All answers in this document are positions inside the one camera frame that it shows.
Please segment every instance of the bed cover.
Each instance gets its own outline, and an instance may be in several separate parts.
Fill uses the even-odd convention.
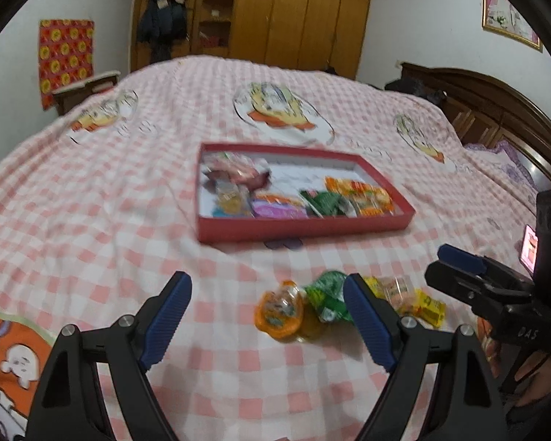
[[[307,239],[300,250],[198,244],[200,143],[280,142],[237,114],[233,97],[252,82],[286,86],[309,101],[334,131],[332,142],[311,145],[368,159],[417,210],[410,227]],[[110,94],[94,96],[0,163],[0,335],[29,327],[42,340],[31,346],[40,366],[48,346],[39,345],[52,343],[66,323],[108,326],[159,293],[175,271],[187,272],[191,304],[165,359],[148,374],[182,440],[336,441],[359,432],[387,375],[356,330],[333,330],[313,344],[280,344],[260,333],[254,305],[283,280],[308,284],[336,269],[407,274],[423,286],[442,243],[522,270],[515,244],[524,224],[534,223],[536,191],[506,161],[465,150],[426,101],[325,73],[205,56],[148,67],[115,95],[122,91],[138,95],[130,120],[77,144],[69,125]],[[459,302],[430,292],[447,302],[444,329],[474,323]],[[30,344],[1,341],[0,405],[24,427],[38,377],[15,365]],[[106,369],[101,381],[115,433],[130,439]],[[416,438],[432,381],[428,370],[405,440]]]

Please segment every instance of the red patterned cloth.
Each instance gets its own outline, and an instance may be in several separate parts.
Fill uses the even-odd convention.
[[[93,37],[90,20],[41,20],[39,87],[44,110],[55,103],[53,91],[94,74]]]

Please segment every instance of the red box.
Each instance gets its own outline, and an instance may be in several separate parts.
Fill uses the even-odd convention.
[[[303,159],[331,159],[359,166],[377,185],[388,191],[398,215],[379,217],[325,217],[322,219],[252,219],[213,218],[200,215],[200,165],[204,153],[241,152],[250,157],[266,157],[266,154],[297,156]],[[268,241],[293,237],[327,237],[335,235],[362,234],[404,230],[412,221],[415,210],[376,169],[361,156],[305,147],[265,146],[260,144],[203,143],[198,154],[196,169],[195,210],[197,215],[197,236],[202,243]]]

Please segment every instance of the purple pillow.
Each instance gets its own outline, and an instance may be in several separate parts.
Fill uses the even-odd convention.
[[[491,152],[493,154],[498,154],[501,152],[505,152],[508,157],[514,162],[514,165],[516,167],[510,166],[509,168],[505,169],[506,174],[516,182],[528,184],[530,187],[533,187],[536,189],[535,181],[533,181],[533,178],[530,176],[530,172],[526,169],[525,166],[522,165],[521,161],[518,159],[518,152],[516,149],[506,140],[502,140],[496,144],[496,147],[493,149],[488,149],[483,144],[467,144],[465,146],[466,149],[471,151],[484,151],[484,152]]]

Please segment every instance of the framed picture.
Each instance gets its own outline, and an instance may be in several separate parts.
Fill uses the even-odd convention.
[[[543,42],[508,0],[483,0],[482,27],[543,52]]]

